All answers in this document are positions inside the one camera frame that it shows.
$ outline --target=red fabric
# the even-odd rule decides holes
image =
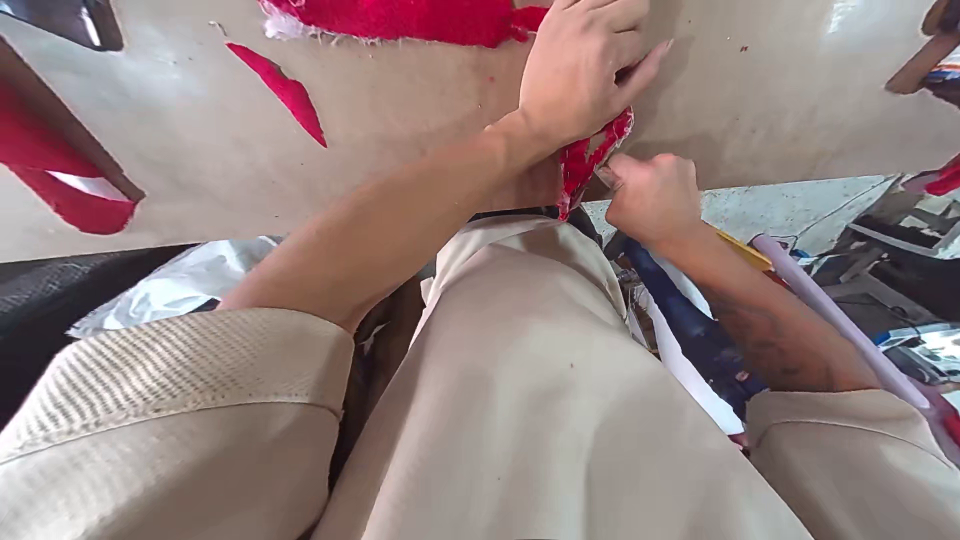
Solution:
[[[960,187],[960,155],[950,160],[950,163],[940,169],[940,176],[930,184],[924,186],[924,190],[930,195],[946,195]]]
[[[366,39],[412,37],[496,47],[526,41],[547,8],[514,9],[512,0],[260,0],[303,24]]]
[[[104,176],[96,165],[34,116],[20,96],[2,80],[0,80],[0,163],[23,165],[88,178]]]
[[[63,221],[84,233],[119,233],[133,217],[133,209],[136,208],[134,201],[115,201],[90,195],[40,169],[20,165],[8,167]]]
[[[260,76],[267,88],[279,98],[306,132],[326,148],[324,130],[320,128],[317,110],[313,108],[313,102],[310,101],[310,95],[303,84],[294,79],[287,79],[275,63],[243,45],[227,43],[227,48]]]
[[[610,156],[610,153],[623,142],[634,127],[634,109],[628,107],[619,116],[610,121],[596,135],[567,144],[560,152],[560,170],[564,175],[564,193],[557,206],[560,219],[565,220],[572,209],[580,204],[580,198],[587,190],[587,184],[596,170]],[[588,154],[590,141],[596,136],[603,140]]]
[[[0,81],[0,163],[64,221],[83,233],[113,234],[127,226],[134,201],[114,201],[65,184],[47,171],[87,178],[104,175],[54,130],[34,116]]]

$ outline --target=concrete floor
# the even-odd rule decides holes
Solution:
[[[862,176],[713,189],[703,194],[704,221],[742,242],[760,233],[785,237],[811,255],[833,247],[840,233],[867,209],[894,177]],[[604,241],[615,229],[604,214],[610,201],[584,203]]]

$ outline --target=sleeve cuff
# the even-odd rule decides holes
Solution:
[[[791,423],[825,424],[882,433],[947,462],[920,411],[886,390],[763,392],[747,404],[747,435],[751,448],[759,448],[773,426]]]
[[[63,349],[0,432],[0,462],[97,431],[205,408],[318,405],[339,416],[352,337],[286,309],[194,313]]]

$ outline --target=forearm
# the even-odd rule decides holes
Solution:
[[[752,371],[773,390],[879,388],[855,347],[792,293],[769,280],[704,226],[663,255],[703,291],[713,316]]]
[[[282,307],[352,331],[498,188],[554,150],[508,114],[335,203],[284,240],[221,308]]]

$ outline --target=white plastic bag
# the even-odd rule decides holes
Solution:
[[[193,311],[220,299],[279,244],[280,236],[218,240],[168,260],[113,300],[97,307],[67,331],[82,338]]]

